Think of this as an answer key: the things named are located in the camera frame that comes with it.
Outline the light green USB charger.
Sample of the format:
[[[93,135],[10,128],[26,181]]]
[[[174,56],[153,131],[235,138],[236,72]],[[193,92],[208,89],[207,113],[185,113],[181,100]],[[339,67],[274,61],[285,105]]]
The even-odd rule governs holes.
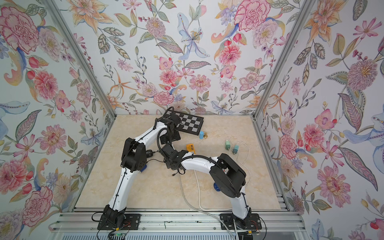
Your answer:
[[[228,151],[231,149],[231,143],[229,140],[226,140],[226,143],[225,143],[225,149]]]

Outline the teal USB charger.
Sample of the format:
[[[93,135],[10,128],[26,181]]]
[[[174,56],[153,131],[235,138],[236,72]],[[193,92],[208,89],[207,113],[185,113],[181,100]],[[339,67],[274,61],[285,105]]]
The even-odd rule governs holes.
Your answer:
[[[236,155],[236,154],[238,153],[238,151],[239,151],[239,146],[238,146],[238,145],[235,145],[235,146],[233,147],[233,149],[232,149],[232,153],[233,153],[234,155]]]

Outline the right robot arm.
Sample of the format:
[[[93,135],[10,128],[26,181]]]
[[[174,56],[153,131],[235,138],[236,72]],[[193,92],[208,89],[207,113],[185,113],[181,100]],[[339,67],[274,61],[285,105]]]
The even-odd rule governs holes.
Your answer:
[[[237,226],[246,228],[252,216],[245,197],[247,175],[229,155],[206,157],[185,150],[179,152],[169,144],[160,148],[160,153],[169,169],[209,174],[219,190],[230,198],[232,216]]]

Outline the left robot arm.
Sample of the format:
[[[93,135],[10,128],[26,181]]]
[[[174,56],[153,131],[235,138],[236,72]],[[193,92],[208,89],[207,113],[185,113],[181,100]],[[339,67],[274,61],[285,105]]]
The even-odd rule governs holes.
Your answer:
[[[180,163],[177,151],[172,146],[172,140],[177,133],[180,118],[170,113],[155,119],[153,127],[135,138],[127,138],[122,153],[121,176],[114,195],[103,210],[98,230],[103,228],[113,231],[123,228],[126,224],[126,205],[128,193],[136,175],[147,164],[147,147],[154,142],[158,144],[158,151],[163,156],[168,168],[178,170]]]

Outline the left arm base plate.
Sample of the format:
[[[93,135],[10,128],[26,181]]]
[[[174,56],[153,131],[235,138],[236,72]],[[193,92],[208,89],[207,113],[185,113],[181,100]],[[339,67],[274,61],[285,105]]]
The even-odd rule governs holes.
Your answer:
[[[117,217],[107,217],[103,214],[99,220],[97,230],[138,230],[140,220],[140,214],[124,214]]]

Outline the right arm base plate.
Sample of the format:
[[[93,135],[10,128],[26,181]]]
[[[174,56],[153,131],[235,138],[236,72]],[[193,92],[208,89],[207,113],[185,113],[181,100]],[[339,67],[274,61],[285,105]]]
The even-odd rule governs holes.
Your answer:
[[[262,221],[258,214],[248,214],[244,220],[234,216],[233,214],[220,214],[222,230],[234,230],[235,225],[240,230],[262,230]]]

